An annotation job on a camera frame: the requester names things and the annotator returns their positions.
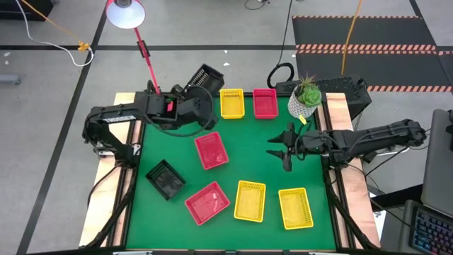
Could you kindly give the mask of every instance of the green tabletop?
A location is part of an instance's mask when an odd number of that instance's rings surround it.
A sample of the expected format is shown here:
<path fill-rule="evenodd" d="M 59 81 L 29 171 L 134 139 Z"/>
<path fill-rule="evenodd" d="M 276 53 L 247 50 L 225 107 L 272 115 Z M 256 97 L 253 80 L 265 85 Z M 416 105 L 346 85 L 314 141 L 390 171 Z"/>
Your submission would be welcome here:
<path fill-rule="evenodd" d="M 244 118 L 224 120 L 220 117 L 218 98 L 215 101 L 219 122 L 214 131 L 218 131 L 222 137 L 229 162 L 214 169 L 203 169 L 195 148 L 195 137 L 171 137 L 147 126 L 127 248 L 335 249 L 320 156 L 307 156 L 304 161 L 293 157 L 293 171 L 288 173 L 283 171 L 282 162 L 277 157 L 265 152 L 267 149 L 285 148 L 283 144 L 272 144 L 267 140 L 285 130 L 289 121 L 294 121 L 296 128 L 300 126 L 300 122 L 288 113 L 288 98 L 278 98 L 279 115 L 273 120 L 255 119 L 251 97 L 245 98 Z M 187 133 L 198 128 L 195 124 L 187 125 L 176 132 Z M 169 201 L 165 201 L 145 178 L 162 159 L 171 164 L 187 182 L 180 193 Z M 233 218 L 239 180 L 266 184 L 262 223 Z M 219 183 L 231 204 L 198 226 L 184 202 L 213 181 Z M 314 226 L 285 230 L 278 191 L 299 187 L 306 188 Z"/>

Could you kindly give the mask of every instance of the plastic basket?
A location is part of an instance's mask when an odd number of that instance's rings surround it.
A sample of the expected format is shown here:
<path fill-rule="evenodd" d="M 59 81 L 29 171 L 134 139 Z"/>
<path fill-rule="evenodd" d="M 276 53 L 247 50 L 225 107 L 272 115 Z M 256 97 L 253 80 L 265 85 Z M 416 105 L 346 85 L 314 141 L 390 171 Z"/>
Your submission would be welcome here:
<path fill-rule="evenodd" d="M 239 220 L 262 222 L 266 185 L 250 181 L 239 181 L 234 217 Z"/>
<path fill-rule="evenodd" d="M 313 227 L 313 218 L 305 188 L 280 190 L 278 197 L 286 230 Z"/>
<path fill-rule="evenodd" d="M 242 89 L 220 90 L 220 115 L 224 119 L 242 118 L 246 114 Z"/>
<path fill-rule="evenodd" d="M 228 155 L 218 132 L 195 139 L 198 155 L 205 170 L 228 162 Z"/>
<path fill-rule="evenodd" d="M 220 213 L 228 205 L 229 200 L 216 181 L 185 201 L 185 206 L 199 226 Z"/>
<path fill-rule="evenodd" d="M 272 119 L 278 116 L 277 93 L 274 89 L 253 90 L 253 113 L 257 119 Z"/>
<path fill-rule="evenodd" d="M 146 178 L 165 200 L 174 197 L 185 185 L 183 177 L 165 159 L 151 169 Z"/>

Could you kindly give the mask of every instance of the keyboard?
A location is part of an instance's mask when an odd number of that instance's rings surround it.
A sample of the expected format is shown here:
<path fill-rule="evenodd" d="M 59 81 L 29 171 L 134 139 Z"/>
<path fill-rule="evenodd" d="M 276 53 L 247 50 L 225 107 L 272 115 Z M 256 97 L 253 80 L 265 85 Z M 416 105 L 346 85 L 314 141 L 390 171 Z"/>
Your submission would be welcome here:
<path fill-rule="evenodd" d="M 453 254 L 453 219 L 415 206 L 409 246 L 425 254 Z"/>

